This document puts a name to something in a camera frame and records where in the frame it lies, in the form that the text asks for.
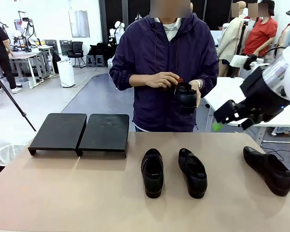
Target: gray stool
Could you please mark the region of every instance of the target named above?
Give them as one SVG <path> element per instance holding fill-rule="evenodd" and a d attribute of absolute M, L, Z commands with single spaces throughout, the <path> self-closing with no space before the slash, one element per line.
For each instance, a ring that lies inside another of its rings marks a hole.
<path fill-rule="evenodd" d="M 87 64 L 86 64 L 86 67 L 92 67 L 92 68 L 94 68 L 95 66 L 96 66 L 96 64 L 95 64 L 95 57 L 94 56 L 86 56 L 87 57 Z"/>
<path fill-rule="evenodd" d="M 96 67 L 105 67 L 103 56 L 96 55 Z"/>

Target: person in black shirt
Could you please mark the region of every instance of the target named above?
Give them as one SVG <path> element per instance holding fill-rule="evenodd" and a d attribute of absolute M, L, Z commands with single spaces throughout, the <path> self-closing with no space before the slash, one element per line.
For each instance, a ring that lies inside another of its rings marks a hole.
<path fill-rule="evenodd" d="M 10 88 L 13 94 L 19 93 L 20 89 L 16 87 L 16 81 L 14 75 L 12 74 L 12 69 L 9 60 L 9 54 L 13 55 L 13 51 L 10 47 L 10 41 L 8 35 L 0 27 L 0 67 L 4 71 L 6 79 L 10 84 Z"/>

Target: red shirt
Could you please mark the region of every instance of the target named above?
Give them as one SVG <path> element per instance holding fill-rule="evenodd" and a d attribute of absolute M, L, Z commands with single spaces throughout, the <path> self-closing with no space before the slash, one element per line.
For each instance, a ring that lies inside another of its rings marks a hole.
<path fill-rule="evenodd" d="M 261 24 L 261 22 L 261 20 L 258 21 L 248 35 L 245 49 L 243 51 L 243 53 L 246 55 L 253 54 L 266 41 L 276 36 L 278 25 L 275 20 L 269 18 L 266 23 Z M 269 47 L 266 47 L 265 49 L 261 50 L 259 52 L 259 56 L 263 56 L 268 51 L 268 49 Z"/>

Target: purple jacket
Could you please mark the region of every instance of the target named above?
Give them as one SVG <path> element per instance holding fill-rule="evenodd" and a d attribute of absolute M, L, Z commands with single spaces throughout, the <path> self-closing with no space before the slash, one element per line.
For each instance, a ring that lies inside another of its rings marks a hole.
<path fill-rule="evenodd" d="M 162 23 L 149 16 L 132 23 L 120 39 L 110 76 L 119 90 L 131 87 L 133 74 L 173 72 L 184 82 L 202 79 L 202 97 L 215 87 L 218 58 L 208 26 L 195 13 L 182 18 L 176 36 L 169 42 Z M 194 114 L 182 113 L 174 95 L 162 88 L 134 88 L 134 123 L 147 131 L 189 132 Z"/>

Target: shoe heel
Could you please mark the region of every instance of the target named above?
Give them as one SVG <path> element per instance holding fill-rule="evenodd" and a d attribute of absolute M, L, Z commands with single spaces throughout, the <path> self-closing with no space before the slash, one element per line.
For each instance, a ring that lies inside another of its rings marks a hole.
<path fill-rule="evenodd" d="M 188 193 L 193 198 L 201 199 L 204 197 L 206 191 L 205 192 L 194 192 L 194 191 L 191 191 L 190 189 L 188 189 Z"/>
<path fill-rule="evenodd" d="M 277 196 L 285 197 L 290 192 L 290 190 L 282 190 L 282 189 L 276 188 L 275 186 L 268 184 L 268 182 L 265 182 L 265 183 L 269 187 L 270 191 L 272 191 L 272 193 Z"/>
<path fill-rule="evenodd" d="M 148 190 L 145 189 L 145 193 L 147 195 L 147 197 L 149 198 L 158 198 L 161 195 L 162 190 L 160 190 L 159 192 L 150 192 Z"/>

